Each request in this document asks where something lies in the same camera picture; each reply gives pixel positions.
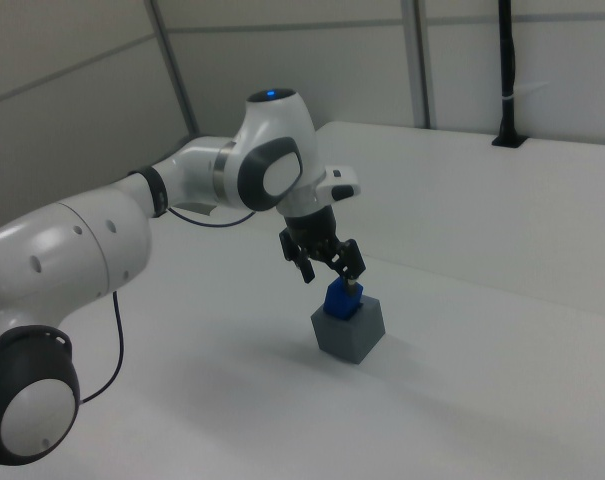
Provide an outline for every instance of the white tabletop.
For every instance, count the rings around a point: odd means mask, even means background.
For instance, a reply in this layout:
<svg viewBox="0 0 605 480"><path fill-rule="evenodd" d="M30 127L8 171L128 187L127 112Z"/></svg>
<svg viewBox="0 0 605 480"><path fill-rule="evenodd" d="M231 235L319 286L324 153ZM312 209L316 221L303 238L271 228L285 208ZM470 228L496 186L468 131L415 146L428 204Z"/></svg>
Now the white tabletop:
<svg viewBox="0 0 605 480"><path fill-rule="evenodd" d="M317 348L276 235L152 222L120 291L126 355L51 455L0 479L605 478L605 317L367 258L387 335ZM83 394L117 358L109 299L65 320Z"/></svg>

